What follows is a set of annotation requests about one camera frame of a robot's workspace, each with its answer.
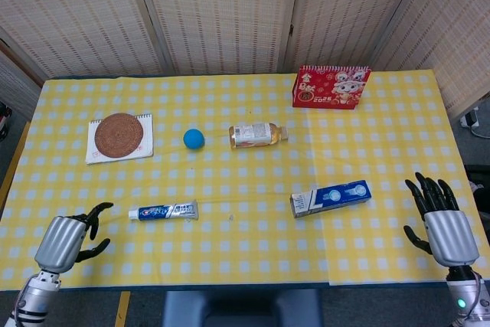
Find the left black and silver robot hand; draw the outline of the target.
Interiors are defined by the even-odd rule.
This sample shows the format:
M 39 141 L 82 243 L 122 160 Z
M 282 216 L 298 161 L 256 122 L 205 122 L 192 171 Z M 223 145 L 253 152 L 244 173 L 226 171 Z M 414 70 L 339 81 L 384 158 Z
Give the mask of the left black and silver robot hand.
M 96 205 L 88 214 L 56 216 L 49 224 L 35 254 L 39 268 L 49 273 L 65 273 L 75 263 L 80 263 L 101 254 L 110 243 L 105 238 L 96 247 L 81 250 L 87 232 L 94 240 L 99 228 L 99 215 L 113 206 L 112 202 Z

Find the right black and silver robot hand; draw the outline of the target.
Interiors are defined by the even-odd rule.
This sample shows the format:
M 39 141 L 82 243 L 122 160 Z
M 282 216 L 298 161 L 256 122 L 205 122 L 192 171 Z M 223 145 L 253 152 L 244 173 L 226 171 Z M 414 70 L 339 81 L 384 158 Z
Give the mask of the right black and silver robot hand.
M 443 267 L 471 266 L 479 258 L 479 249 L 466 214 L 459 209 L 450 186 L 442 179 L 434 181 L 421 173 L 417 183 L 407 179 L 427 239 L 418 237 L 411 226 L 403 231 L 416 248 L 433 256 Z

